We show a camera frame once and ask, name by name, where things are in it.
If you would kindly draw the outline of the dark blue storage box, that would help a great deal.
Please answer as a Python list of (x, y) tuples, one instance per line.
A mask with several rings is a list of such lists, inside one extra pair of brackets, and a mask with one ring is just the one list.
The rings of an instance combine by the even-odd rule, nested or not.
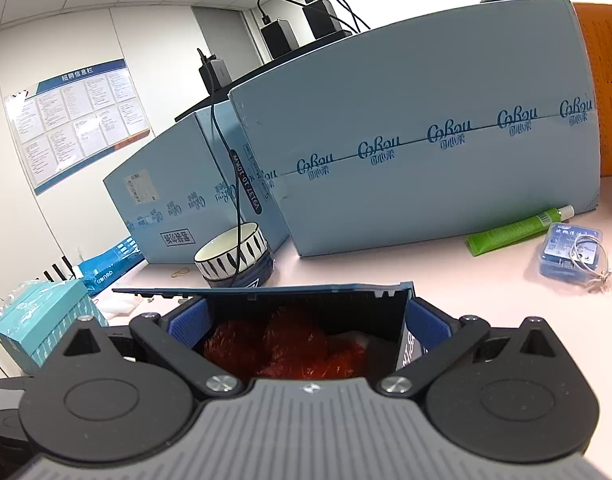
[(184, 289), (182, 298), (205, 295), (213, 327), (189, 349), (156, 325), (140, 318), (130, 327), (131, 338), (151, 362), (179, 373), (192, 384), (211, 375), (233, 377), (241, 388), (248, 382), (231, 375), (203, 356), (204, 342), (218, 325), (232, 320), (266, 324), (276, 315), (301, 318), (327, 336), (351, 337), (367, 350), (367, 370), (360, 377), (371, 384), (397, 367), (405, 342), (405, 312), (413, 297), (411, 286), (329, 285), (263, 288)]

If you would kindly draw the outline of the red plastic bag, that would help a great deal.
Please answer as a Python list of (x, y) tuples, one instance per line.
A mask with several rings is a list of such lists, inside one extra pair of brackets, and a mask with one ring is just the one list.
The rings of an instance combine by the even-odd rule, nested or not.
[(266, 324), (232, 320), (204, 342), (203, 356), (231, 375), (329, 380), (362, 376), (367, 350), (351, 337), (327, 336), (301, 318), (276, 315)]

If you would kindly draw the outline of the striped ceramic bowl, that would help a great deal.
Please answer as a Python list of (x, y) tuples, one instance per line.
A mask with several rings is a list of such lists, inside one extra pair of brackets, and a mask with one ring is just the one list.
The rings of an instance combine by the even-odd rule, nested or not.
[(194, 263), (211, 288), (260, 287), (274, 270), (270, 246), (255, 222), (213, 238), (195, 254)]

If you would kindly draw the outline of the green tube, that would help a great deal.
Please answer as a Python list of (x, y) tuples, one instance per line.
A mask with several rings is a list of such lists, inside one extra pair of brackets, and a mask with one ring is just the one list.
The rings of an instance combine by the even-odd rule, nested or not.
[(552, 224), (569, 220), (575, 214), (575, 208), (571, 205), (551, 208), (507, 226), (469, 235), (466, 237), (466, 246), (472, 256), (481, 256), (541, 235), (548, 231)]

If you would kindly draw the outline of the blue flat package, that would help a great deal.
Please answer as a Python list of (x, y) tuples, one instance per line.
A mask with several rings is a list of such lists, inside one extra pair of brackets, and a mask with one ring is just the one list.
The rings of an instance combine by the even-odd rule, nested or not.
[(128, 236), (112, 248), (78, 265), (79, 280), (90, 297), (103, 292), (144, 260), (137, 242)]

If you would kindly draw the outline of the teal tissue box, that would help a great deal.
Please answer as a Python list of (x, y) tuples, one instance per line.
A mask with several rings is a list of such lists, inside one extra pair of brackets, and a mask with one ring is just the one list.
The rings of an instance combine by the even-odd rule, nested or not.
[(24, 282), (0, 307), (0, 344), (24, 374), (33, 375), (81, 316), (108, 326), (82, 281)]

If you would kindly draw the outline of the large light blue carton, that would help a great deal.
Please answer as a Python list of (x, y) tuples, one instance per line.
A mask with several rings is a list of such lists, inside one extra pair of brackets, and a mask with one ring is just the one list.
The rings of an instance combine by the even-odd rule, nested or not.
[(568, 0), (479, 3), (372, 29), (229, 100), (303, 257), (598, 206), (598, 113)]

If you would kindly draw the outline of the black charger left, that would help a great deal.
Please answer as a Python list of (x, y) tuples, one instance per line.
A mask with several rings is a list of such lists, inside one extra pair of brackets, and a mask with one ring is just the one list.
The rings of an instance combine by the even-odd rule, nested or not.
[(218, 58), (216, 54), (205, 55), (200, 48), (197, 48), (197, 53), (202, 62), (199, 66), (199, 74), (211, 96), (232, 84), (231, 75), (222, 58)]

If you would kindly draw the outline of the black charger middle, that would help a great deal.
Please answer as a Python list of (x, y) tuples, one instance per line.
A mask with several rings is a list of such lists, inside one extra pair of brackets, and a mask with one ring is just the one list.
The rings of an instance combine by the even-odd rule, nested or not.
[(299, 48), (294, 31), (288, 20), (273, 20), (268, 14), (261, 16), (263, 27), (260, 29), (263, 41), (274, 60), (288, 55)]

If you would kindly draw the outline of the black charger on carton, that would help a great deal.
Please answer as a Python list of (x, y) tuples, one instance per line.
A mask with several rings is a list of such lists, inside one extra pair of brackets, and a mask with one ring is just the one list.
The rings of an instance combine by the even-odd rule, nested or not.
[[(335, 0), (344, 10), (346, 10), (353, 18), (353, 11), (346, 0)], [(315, 39), (322, 39), (325, 36), (340, 32), (342, 29), (349, 32), (356, 32), (353, 25), (348, 25), (341, 21), (333, 4), (329, 0), (304, 0), (303, 7), (304, 16), (308, 22), (312, 36)], [(358, 21), (353, 18), (353, 23), (358, 24)]]

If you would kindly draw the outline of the orange cardboard box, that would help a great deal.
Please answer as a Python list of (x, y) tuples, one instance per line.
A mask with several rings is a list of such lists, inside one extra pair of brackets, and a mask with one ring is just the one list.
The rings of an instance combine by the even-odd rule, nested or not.
[(601, 176), (612, 176), (612, 4), (574, 4), (592, 70), (598, 125)]

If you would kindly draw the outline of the wall notice board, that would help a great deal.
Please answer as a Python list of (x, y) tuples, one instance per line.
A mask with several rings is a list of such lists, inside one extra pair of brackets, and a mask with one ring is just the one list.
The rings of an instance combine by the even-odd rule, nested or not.
[(151, 133), (122, 58), (71, 70), (10, 94), (4, 109), (37, 195)]

